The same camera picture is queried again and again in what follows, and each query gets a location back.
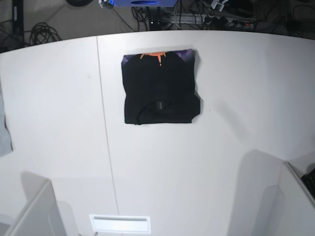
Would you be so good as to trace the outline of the black T-shirt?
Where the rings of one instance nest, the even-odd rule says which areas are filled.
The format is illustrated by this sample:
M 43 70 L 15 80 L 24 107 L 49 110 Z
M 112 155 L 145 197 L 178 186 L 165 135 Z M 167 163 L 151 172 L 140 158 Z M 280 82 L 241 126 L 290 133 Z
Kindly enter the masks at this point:
M 201 112 L 194 64 L 192 49 L 125 55 L 125 123 L 192 123 Z

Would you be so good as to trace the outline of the white partition panel left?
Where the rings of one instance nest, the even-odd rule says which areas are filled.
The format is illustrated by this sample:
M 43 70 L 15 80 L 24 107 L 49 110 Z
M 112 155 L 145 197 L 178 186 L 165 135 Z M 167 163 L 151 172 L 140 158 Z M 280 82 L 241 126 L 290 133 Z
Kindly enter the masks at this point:
M 52 183 L 46 180 L 5 233 L 7 236 L 65 236 Z

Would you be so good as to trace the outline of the white partition panel right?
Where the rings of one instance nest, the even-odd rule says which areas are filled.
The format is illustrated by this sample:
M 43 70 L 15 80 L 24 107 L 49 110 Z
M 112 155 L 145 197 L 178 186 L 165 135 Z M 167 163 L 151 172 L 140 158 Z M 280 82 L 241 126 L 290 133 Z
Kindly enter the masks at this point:
M 315 200 L 292 166 L 285 162 L 276 185 L 265 189 L 254 236 L 313 236 Z

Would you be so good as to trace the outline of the white partition panel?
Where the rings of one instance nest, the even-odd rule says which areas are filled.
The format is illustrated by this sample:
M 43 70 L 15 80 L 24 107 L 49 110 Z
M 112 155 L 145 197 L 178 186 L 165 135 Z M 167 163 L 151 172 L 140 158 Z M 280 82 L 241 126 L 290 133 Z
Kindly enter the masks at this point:
M 292 166 L 285 162 L 276 185 L 265 189 L 254 236 L 313 236 L 315 200 Z
M 7 236 L 65 236 L 52 183 L 46 180 L 5 233 Z

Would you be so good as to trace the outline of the black keyboard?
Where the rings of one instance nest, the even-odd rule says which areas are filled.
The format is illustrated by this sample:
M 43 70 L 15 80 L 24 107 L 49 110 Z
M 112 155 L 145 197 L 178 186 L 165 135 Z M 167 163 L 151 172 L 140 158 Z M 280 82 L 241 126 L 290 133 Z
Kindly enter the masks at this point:
M 311 193 L 313 197 L 315 197 L 315 169 L 313 169 L 310 173 L 305 174 L 301 177 L 301 180 Z

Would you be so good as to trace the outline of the blue box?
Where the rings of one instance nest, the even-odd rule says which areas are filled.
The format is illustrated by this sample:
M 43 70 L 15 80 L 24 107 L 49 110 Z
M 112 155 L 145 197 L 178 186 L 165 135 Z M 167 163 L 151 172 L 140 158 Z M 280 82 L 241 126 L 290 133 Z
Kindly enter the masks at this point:
M 117 7 L 129 6 L 152 6 L 152 7 L 173 7 L 177 0 L 114 0 Z

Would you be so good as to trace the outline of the black stand post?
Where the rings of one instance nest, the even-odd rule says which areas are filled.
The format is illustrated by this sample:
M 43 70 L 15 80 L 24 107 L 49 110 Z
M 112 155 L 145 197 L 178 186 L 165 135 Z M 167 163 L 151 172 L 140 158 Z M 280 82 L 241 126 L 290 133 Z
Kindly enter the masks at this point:
M 23 48 L 25 46 L 23 0 L 12 0 L 12 32 L 18 40 L 19 48 Z

